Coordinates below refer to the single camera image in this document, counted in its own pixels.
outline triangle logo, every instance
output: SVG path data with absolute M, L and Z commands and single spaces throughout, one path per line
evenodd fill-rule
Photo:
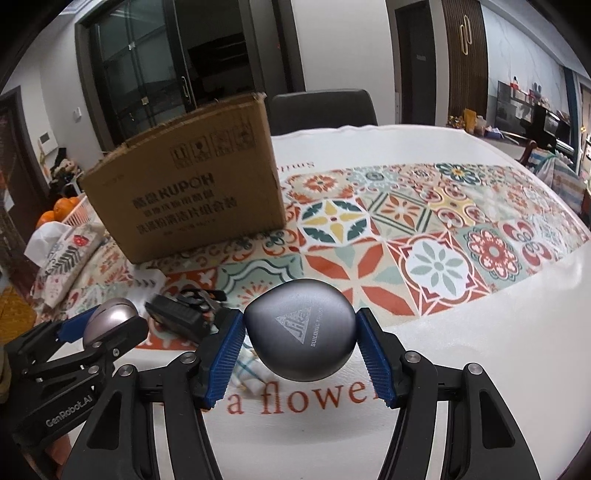
M 311 311 L 312 307 L 308 307 L 275 317 L 275 320 L 282 324 L 283 328 L 290 332 L 303 345 Z

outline glass sliding door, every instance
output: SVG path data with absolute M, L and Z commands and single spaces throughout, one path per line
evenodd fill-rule
M 125 0 L 93 22 L 90 42 L 115 144 L 194 108 L 173 0 Z

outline blue object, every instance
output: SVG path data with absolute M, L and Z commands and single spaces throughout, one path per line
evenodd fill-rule
M 390 364 L 361 310 L 357 312 L 355 319 L 357 320 L 357 344 L 368 369 L 369 377 L 374 384 L 375 393 L 386 402 L 389 408 L 392 408 L 396 401 L 396 392 L 392 387 Z
M 226 394 L 230 376 L 238 360 L 242 342 L 246 336 L 246 328 L 242 321 L 242 313 L 237 314 L 228 334 L 217 351 L 217 355 L 209 369 L 209 382 L 203 402 L 207 408 L 213 408 L 218 400 Z
M 92 314 L 99 307 L 92 307 L 85 312 L 82 312 L 69 320 L 64 320 L 61 324 L 61 329 L 57 334 L 58 339 L 62 342 L 73 343 L 82 338 L 84 335 L 84 329 L 88 324 L 88 320 L 92 317 Z

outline black chair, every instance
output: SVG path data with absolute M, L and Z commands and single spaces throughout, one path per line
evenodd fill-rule
M 271 100 L 271 134 L 309 128 L 377 125 L 365 90 L 317 90 L 277 95 Z

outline sika logo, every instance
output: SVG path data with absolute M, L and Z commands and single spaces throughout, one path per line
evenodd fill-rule
M 77 401 L 71 407 L 68 407 L 67 409 L 59 412 L 57 417 L 52 418 L 52 419 L 47 419 L 45 421 L 45 425 L 47 425 L 48 427 L 53 427 L 54 425 L 57 425 L 58 423 L 60 423 L 63 419 L 68 418 L 73 413 L 79 411 L 81 408 L 84 408 L 84 406 L 86 404 L 92 403 L 93 401 L 94 401 L 94 399 L 90 395 L 87 395 L 82 400 Z
M 310 312 L 312 307 L 306 309 L 296 310 L 286 315 L 275 317 L 283 327 L 290 332 L 302 345 L 306 338 L 306 331 L 308 330 L 308 322 L 310 321 Z

